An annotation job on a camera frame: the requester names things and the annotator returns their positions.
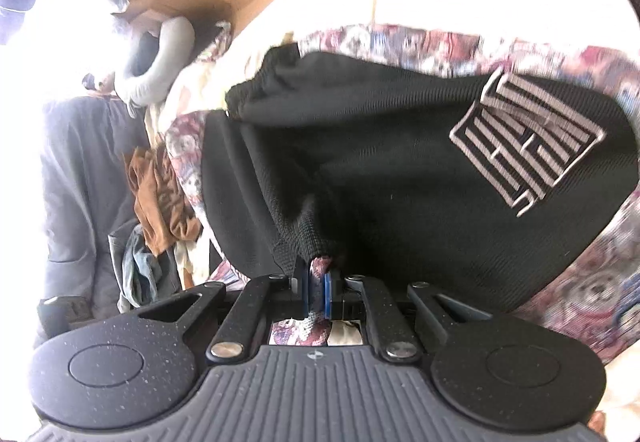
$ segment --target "white embroidered pattern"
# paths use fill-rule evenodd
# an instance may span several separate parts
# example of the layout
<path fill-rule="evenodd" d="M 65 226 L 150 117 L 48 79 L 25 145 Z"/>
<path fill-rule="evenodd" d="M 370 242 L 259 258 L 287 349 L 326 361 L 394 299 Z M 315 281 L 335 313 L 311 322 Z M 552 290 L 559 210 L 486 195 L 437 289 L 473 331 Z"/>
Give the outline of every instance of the white embroidered pattern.
<path fill-rule="evenodd" d="M 604 129 L 548 91 L 502 69 L 449 133 L 517 216 L 605 137 Z"/>

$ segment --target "screw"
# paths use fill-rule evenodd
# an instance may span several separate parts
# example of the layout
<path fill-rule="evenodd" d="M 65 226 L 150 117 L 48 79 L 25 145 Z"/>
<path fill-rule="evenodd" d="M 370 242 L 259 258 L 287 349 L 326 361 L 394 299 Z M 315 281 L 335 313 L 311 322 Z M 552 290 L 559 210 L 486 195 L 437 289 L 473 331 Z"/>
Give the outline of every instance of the screw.
<path fill-rule="evenodd" d="M 240 343 L 224 341 L 211 346 L 212 355 L 221 359 L 230 359 L 242 354 L 242 345 Z"/>
<path fill-rule="evenodd" d="M 406 341 L 398 341 L 389 343 L 386 347 L 386 353 L 394 359 L 408 359 L 418 353 L 418 349 L 413 343 Z"/>

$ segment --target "wrinkled fabric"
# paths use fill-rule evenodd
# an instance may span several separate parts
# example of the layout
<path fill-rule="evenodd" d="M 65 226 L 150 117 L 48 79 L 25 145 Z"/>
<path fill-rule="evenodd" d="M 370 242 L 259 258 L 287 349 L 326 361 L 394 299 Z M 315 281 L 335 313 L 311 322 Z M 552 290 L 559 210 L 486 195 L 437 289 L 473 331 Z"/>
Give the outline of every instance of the wrinkled fabric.
<path fill-rule="evenodd" d="M 315 32 L 301 56 L 322 50 L 408 70 L 456 77 L 498 67 L 596 89 L 612 96 L 640 136 L 640 57 L 597 46 L 486 41 L 440 30 L 352 25 Z M 640 193 L 555 281 L 516 315 L 572 336 L 608 362 L 640 338 Z"/>
<path fill-rule="evenodd" d="M 607 388 L 598 410 L 609 441 L 634 442 L 640 434 L 640 342 L 607 364 Z"/>
<path fill-rule="evenodd" d="M 558 48 L 550 44 L 533 44 L 521 40 L 487 41 L 479 36 L 440 30 L 418 30 L 395 25 L 353 25 L 315 32 L 299 41 L 298 47 L 301 55 L 314 50 L 333 51 L 431 75 L 476 75 L 491 72 L 498 66 L 503 66 L 515 73 L 564 80 L 614 97 L 630 119 L 636 130 L 636 136 L 640 129 L 638 57 L 629 57 L 608 48 L 596 46 Z M 210 229 L 204 218 L 201 191 L 200 161 L 206 114 L 206 111 L 201 111 L 178 117 L 167 131 L 166 139 L 172 163 L 185 187 L 185 193 L 194 205 L 196 213 L 206 224 L 205 231 L 214 239 L 214 231 Z M 631 195 L 622 209 L 636 199 L 636 196 Z M 587 320 L 591 321 L 589 328 L 585 329 L 586 332 L 590 332 L 589 335 L 581 338 L 577 334 L 577 329 L 571 329 L 569 332 L 574 336 L 578 335 L 580 340 L 590 345 L 600 354 L 604 362 L 613 358 L 633 340 L 640 338 L 638 313 L 635 312 L 640 290 L 634 284 L 634 276 L 637 277 L 640 273 L 638 268 L 640 267 L 640 239 L 635 240 L 633 239 L 635 237 L 628 233 L 629 222 L 626 228 L 621 227 L 619 216 L 613 219 L 612 224 L 602 234 L 606 233 L 610 238 L 631 239 L 631 245 L 638 245 L 638 247 L 627 249 L 628 266 L 635 266 L 636 269 L 627 273 L 625 278 L 626 298 L 621 297 L 616 302 L 619 312 L 611 312 L 608 320 L 600 321 L 597 317 L 586 315 Z M 633 218 L 631 223 L 635 223 L 640 229 L 640 216 Z M 591 271 L 606 270 L 612 262 L 614 262 L 613 259 L 603 257 L 591 265 Z M 238 287 L 246 282 L 242 273 L 232 267 L 226 259 L 212 274 L 212 279 L 215 279 L 218 274 L 221 274 L 223 279 L 217 281 L 224 281 L 228 285 Z M 583 271 L 575 271 L 575 264 L 573 264 L 559 276 L 558 280 L 567 278 L 569 274 L 577 276 L 573 283 L 578 286 L 581 279 L 586 280 L 589 276 Z M 556 282 L 552 282 L 548 288 L 516 311 L 516 314 L 543 326 L 553 328 L 555 324 L 558 328 L 558 323 L 562 323 L 562 317 L 566 316 L 558 315 L 558 311 L 553 313 L 550 306 L 550 293 L 553 295 L 551 289 L 557 287 Z M 546 295 L 546 298 L 541 300 L 540 296 L 543 295 Z M 560 295 L 556 293 L 553 298 L 558 300 Z M 549 310 L 552 313 L 545 314 L 541 310 Z M 611 328 L 611 318 L 620 318 L 624 313 L 630 314 L 622 323 L 623 329 Z M 559 322 L 554 320 L 558 317 L 561 318 Z M 296 324 L 290 324 L 289 327 L 295 329 Z M 592 342 L 594 338 L 598 339 L 596 343 Z"/>
<path fill-rule="evenodd" d="M 327 346 L 360 346 L 360 329 L 350 321 L 331 321 L 331 333 L 326 340 Z"/>
<path fill-rule="evenodd" d="M 204 235 L 196 241 L 177 241 L 175 261 L 184 290 L 201 285 L 209 279 L 209 238 Z"/>
<path fill-rule="evenodd" d="M 109 235 L 113 271 L 120 287 L 118 310 L 129 312 L 180 291 L 173 249 L 155 257 L 144 242 L 136 219 Z"/>
<path fill-rule="evenodd" d="M 637 186 L 638 148 L 622 109 L 606 95 L 497 74 L 447 79 L 326 52 L 301 59 L 295 44 L 272 49 L 254 80 L 227 94 L 229 117 L 220 110 L 207 117 L 202 190 L 229 260 L 256 277 L 292 273 L 296 256 L 310 263 L 343 255 L 343 267 L 360 267 L 391 288 L 429 281 L 504 312 L 526 302 Z M 545 90 L 540 101 L 564 105 L 567 118 L 602 144 L 591 149 L 596 142 L 587 133 L 569 128 L 587 153 L 578 156 L 572 139 L 566 147 L 575 148 L 574 160 L 534 159 L 555 143 L 544 138 L 553 128 L 524 124 L 511 135 L 496 119 L 521 107 L 527 119 L 554 117 L 524 96 L 492 117 L 484 105 L 503 96 L 503 81 L 526 93 Z M 464 129 L 484 163 L 460 141 Z M 504 151 L 494 164 L 491 147 Z M 513 192 L 488 179 L 490 168 Z M 545 170 L 562 183 L 554 188 Z M 520 195 L 527 200 L 516 207 Z"/>
<path fill-rule="evenodd" d="M 158 256 L 179 239 L 196 240 L 202 226 L 185 199 L 165 145 L 136 148 L 126 155 L 125 168 L 136 199 L 134 211 L 152 254 Z"/>
<path fill-rule="evenodd" d="M 145 244 L 142 225 L 137 224 L 122 260 L 122 294 L 133 308 L 140 308 L 178 291 L 180 280 L 173 249 L 154 256 Z"/>
<path fill-rule="evenodd" d="M 118 313 L 120 294 L 108 235 L 136 218 L 122 156 L 148 147 L 142 118 L 131 120 L 118 99 L 80 97 L 47 105 L 43 128 L 49 255 L 41 297 L 83 296 L 105 319 Z"/>
<path fill-rule="evenodd" d="M 324 273 L 331 265 L 330 257 L 318 257 L 309 267 L 309 315 L 305 319 L 285 319 L 271 327 L 270 345 L 324 346 L 331 333 L 331 322 L 324 318 Z"/>

